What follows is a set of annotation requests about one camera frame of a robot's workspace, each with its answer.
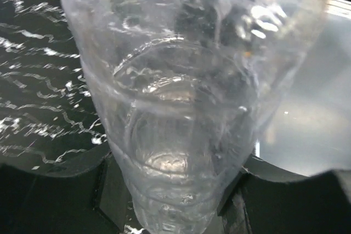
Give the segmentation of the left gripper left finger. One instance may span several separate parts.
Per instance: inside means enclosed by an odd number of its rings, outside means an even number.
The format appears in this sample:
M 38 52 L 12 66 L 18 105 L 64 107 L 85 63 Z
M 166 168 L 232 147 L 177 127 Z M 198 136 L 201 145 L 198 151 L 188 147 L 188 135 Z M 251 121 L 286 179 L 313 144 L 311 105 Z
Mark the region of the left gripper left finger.
M 44 175 L 1 163 L 1 233 L 121 233 L 126 187 L 108 145 Z

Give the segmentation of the clear plastic bottle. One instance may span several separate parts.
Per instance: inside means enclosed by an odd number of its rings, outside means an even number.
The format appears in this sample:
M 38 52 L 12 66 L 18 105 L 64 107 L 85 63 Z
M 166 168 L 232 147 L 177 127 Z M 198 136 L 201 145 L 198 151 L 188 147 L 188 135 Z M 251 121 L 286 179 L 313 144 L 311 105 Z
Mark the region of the clear plastic bottle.
M 61 0 L 150 233 L 203 233 L 324 22 L 327 0 Z

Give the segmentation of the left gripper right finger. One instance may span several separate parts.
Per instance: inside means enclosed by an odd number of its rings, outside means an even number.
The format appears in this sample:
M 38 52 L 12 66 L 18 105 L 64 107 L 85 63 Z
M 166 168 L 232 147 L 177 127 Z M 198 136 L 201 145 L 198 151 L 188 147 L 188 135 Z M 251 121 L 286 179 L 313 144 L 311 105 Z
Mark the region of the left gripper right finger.
M 306 177 L 250 155 L 218 214 L 225 233 L 350 233 L 350 170 Z

